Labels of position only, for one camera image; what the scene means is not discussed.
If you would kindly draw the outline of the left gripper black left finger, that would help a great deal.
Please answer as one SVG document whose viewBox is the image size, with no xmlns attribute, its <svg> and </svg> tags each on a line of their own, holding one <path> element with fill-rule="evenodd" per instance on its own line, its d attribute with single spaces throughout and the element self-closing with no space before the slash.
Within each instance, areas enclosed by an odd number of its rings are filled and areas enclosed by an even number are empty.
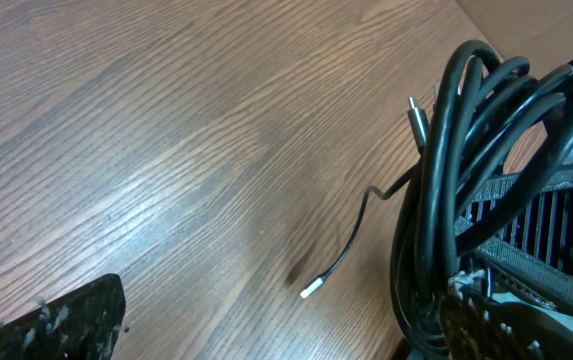
<svg viewBox="0 0 573 360">
<path fill-rule="evenodd" d="M 103 275 L 0 325 L 0 359 L 109 359 L 125 307 L 121 278 Z"/>
</svg>

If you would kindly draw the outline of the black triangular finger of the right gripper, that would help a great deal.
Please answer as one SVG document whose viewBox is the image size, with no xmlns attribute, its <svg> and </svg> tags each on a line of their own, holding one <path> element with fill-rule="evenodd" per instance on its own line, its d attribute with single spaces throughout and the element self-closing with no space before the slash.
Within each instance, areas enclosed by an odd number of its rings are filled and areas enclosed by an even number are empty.
<svg viewBox="0 0 573 360">
<path fill-rule="evenodd" d="M 573 316 L 573 165 L 540 192 L 460 268 L 492 265 L 497 278 L 535 302 Z"/>
</svg>

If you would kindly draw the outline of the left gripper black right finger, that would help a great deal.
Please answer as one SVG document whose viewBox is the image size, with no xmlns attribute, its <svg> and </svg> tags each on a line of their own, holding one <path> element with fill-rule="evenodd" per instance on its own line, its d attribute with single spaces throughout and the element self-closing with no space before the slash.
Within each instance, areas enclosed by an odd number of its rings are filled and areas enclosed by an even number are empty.
<svg viewBox="0 0 573 360">
<path fill-rule="evenodd" d="M 440 322 L 450 359 L 573 360 L 573 318 L 522 301 L 500 302 L 478 285 L 483 270 L 448 280 Z"/>
</svg>

